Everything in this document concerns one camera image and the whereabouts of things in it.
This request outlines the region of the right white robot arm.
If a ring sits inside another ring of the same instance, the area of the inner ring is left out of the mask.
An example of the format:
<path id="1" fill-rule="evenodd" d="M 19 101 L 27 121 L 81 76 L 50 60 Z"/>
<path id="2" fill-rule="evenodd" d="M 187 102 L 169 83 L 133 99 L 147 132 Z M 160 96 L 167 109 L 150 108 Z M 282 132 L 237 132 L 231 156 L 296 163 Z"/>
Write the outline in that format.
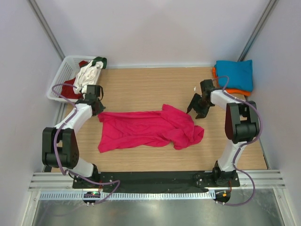
<path id="1" fill-rule="evenodd" d="M 194 94 L 187 113 L 194 110 L 196 119 L 203 119 L 210 107 L 225 110 L 225 135 L 228 139 L 222 156 L 216 161 L 212 173 L 199 181 L 209 179 L 214 186 L 228 186 L 235 179 L 237 161 L 245 147 L 261 134 L 260 117 L 254 101 L 245 101 L 230 95 L 225 89 L 217 88 L 212 79 L 200 82 L 202 94 Z"/>

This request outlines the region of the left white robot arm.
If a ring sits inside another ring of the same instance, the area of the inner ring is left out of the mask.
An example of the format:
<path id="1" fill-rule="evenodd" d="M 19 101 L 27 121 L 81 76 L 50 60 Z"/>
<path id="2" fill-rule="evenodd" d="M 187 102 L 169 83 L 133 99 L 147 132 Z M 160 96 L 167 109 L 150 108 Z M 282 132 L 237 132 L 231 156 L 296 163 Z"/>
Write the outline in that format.
<path id="1" fill-rule="evenodd" d="M 96 165 L 89 163 L 79 156 L 76 134 L 84 123 L 93 116 L 97 116 L 105 109 L 101 100 L 103 88 L 100 85 L 87 85 L 82 98 L 75 103 L 67 97 L 52 91 L 73 109 L 60 123 L 54 127 L 46 127 L 42 132 L 42 162 L 45 166 L 59 168 L 65 176 L 72 174 L 74 179 L 81 178 L 89 188 L 100 185 L 100 176 Z"/>

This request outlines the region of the pink t shirt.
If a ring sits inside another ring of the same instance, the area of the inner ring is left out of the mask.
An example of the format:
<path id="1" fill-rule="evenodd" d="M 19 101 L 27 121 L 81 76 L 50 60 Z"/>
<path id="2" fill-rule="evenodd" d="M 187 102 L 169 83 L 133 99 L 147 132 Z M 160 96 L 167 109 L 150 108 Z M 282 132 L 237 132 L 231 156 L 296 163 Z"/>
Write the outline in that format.
<path id="1" fill-rule="evenodd" d="M 141 145 L 163 147 L 170 143 L 175 150 L 182 150 L 200 143 L 205 134 L 190 115 L 167 104 L 160 111 L 103 112 L 98 119 L 103 124 L 100 153 Z"/>

